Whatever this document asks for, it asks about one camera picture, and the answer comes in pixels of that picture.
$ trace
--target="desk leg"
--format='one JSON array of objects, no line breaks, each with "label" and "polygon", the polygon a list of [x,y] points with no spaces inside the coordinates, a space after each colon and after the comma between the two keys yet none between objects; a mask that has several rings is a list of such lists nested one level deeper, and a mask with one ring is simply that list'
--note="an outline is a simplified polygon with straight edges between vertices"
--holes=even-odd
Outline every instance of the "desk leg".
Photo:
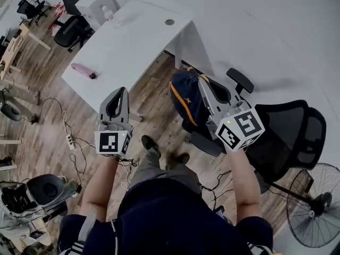
[{"label": "desk leg", "polygon": [[28,32],[28,36],[31,37],[33,40],[35,40],[37,43],[41,44],[42,46],[44,46],[47,50],[51,50],[51,48],[44,43],[42,40],[40,40],[36,35],[32,34],[31,32]]},{"label": "desk leg", "polygon": [[10,84],[10,85],[13,85],[14,84],[14,86],[16,86],[16,87],[18,87],[18,88],[20,88],[20,89],[23,89],[23,90],[25,90],[25,91],[28,91],[29,90],[29,86],[25,86],[25,85],[22,85],[22,84],[19,84],[19,83],[13,83],[13,80],[9,80],[9,79],[3,79],[2,81],[4,81],[4,82],[6,82],[6,83],[8,83],[8,84]]},{"label": "desk leg", "polygon": [[143,117],[142,117],[142,116],[139,116],[139,115],[137,115],[137,114],[135,114],[135,113],[130,113],[130,114],[129,114],[129,119],[130,119],[130,120],[134,120],[134,121],[136,121],[136,122],[142,122]]},{"label": "desk leg", "polygon": [[10,69],[11,70],[14,70],[14,71],[17,71],[17,72],[21,72],[21,69],[20,68],[18,68],[18,67],[15,67],[15,66],[10,66]]},{"label": "desk leg", "polygon": [[21,140],[0,140],[0,145],[20,145]]},{"label": "desk leg", "polygon": [[175,68],[179,69],[182,66],[182,39],[183,39],[183,32],[181,31],[180,34],[175,38]]}]

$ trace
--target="gray pants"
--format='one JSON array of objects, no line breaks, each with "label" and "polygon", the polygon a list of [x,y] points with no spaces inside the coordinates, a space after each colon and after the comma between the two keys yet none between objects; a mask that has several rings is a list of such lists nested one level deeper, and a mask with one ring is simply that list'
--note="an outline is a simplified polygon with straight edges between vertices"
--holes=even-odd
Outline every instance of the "gray pants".
[{"label": "gray pants", "polygon": [[131,180],[131,187],[137,183],[150,179],[173,179],[181,182],[195,193],[201,195],[201,184],[197,174],[193,170],[186,167],[184,164],[171,163],[169,165],[173,168],[170,171],[160,169],[159,153],[155,148],[150,148]]}]

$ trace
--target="person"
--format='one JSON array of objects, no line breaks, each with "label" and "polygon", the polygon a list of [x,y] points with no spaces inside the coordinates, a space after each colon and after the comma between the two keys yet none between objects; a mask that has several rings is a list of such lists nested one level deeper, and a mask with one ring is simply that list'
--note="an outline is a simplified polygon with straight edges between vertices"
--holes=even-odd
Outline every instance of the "person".
[{"label": "person", "polygon": [[188,154],[172,157],[162,170],[157,144],[146,135],[141,140],[147,154],[117,219],[106,222],[118,167],[116,158],[108,157],[88,183],[79,214],[62,219],[59,253],[247,255],[257,246],[271,254],[273,230],[262,218],[259,183],[243,150],[227,154],[237,206],[233,226],[201,198],[198,176],[185,165]]}]

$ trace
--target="wooden desk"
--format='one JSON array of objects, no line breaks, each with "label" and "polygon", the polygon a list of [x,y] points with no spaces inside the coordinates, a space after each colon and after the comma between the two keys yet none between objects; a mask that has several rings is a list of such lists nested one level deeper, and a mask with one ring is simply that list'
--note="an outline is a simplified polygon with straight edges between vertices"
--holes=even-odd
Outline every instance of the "wooden desk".
[{"label": "wooden desk", "polygon": [[3,69],[1,69],[0,80],[4,80],[6,74],[8,73],[8,71],[10,69],[21,72],[21,69],[12,66],[12,63],[13,63],[17,53],[19,52],[21,46],[23,45],[24,41],[28,37],[32,38],[37,43],[44,46],[47,50],[49,50],[49,51],[51,50],[51,48],[46,43],[44,43],[37,36],[32,34],[30,32],[29,28],[25,24],[22,23],[19,26],[19,29],[21,29],[20,35],[17,36],[15,39],[12,38],[12,40],[10,41],[10,43],[7,46],[7,49],[4,53],[4,55],[1,58],[0,65],[3,64],[4,66],[3,66]]}]

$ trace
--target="white stripe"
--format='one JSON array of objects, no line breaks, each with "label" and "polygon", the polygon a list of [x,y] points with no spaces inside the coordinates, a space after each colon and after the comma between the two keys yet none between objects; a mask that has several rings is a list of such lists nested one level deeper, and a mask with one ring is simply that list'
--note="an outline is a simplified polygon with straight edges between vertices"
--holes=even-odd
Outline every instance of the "white stripe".
[{"label": "white stripe", "polygon": [[77,246],[72,246],[72,249],[74,249],[75,251],[79,251],[80,253],[83,252],[83,249],[82,248],[78,248]]},{"label": "white stripe", "polygon": [[118,255],[118,237],[117,237],[117,233],[116,233],[116,228],[113,225],[113,221],[112,220],[111,220],[111,226],[112,226],[112,229],[113,229],[113,231],[115,233],[115,242],[116,242],[115,255]]},{"label": "white stripe", "polygon": [[266,251],[268,255],[273,255],[272,251],[264,245],[255,245],[250,250],[251,250],[251,253],[253,253],[253,255],[259,255],[263,251]]},{"label": "white stripe", "polygon": [[90,206],[89,213],[85,219],[84,224],[81,227],[78,241],[86,241],[87,236],[89,235],[91,229],[94,227],[97,218],[97,211]]},{"label": "white stripe", "polygon": [[79,242],[75,242],[73,245],[76,245],[76,246],[80,247],[81,249],[84,248],[84,245],[82,243],[79,243]]}]

